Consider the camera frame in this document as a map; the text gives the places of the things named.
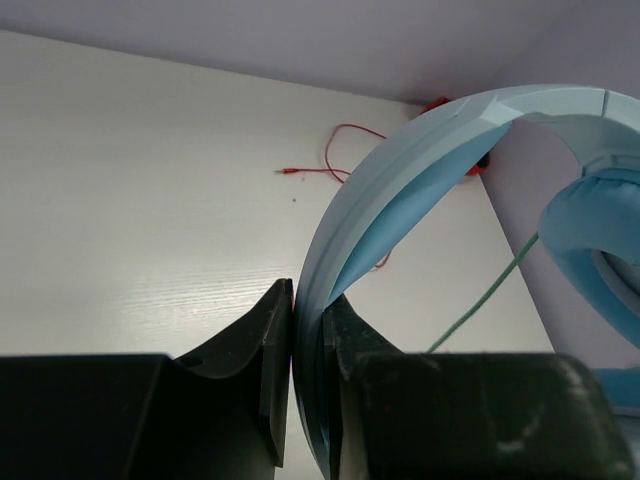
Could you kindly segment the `light blue headphones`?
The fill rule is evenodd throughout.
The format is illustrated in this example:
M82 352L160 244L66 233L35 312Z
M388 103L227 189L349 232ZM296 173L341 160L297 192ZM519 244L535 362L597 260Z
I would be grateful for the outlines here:
M487 154L517 120L553 130L579 178L545 207L539 241L575 290L628 342L639 340L639 102L598 87L481 92L406 124L354 170L325 212L296 294L293 378L307 442L329 469L321 316Z

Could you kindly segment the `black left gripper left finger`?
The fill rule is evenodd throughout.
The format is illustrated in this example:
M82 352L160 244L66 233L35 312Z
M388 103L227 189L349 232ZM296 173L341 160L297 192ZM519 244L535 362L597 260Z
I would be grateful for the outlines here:
M193 350L5 356L5 479L271 479L284 462L293 283Z

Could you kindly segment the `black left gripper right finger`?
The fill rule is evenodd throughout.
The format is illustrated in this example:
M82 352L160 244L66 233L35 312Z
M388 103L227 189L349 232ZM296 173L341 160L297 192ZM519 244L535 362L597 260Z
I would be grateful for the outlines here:
M333 479L630 479L597 377L558 354L404 353L345 298L322 316Z

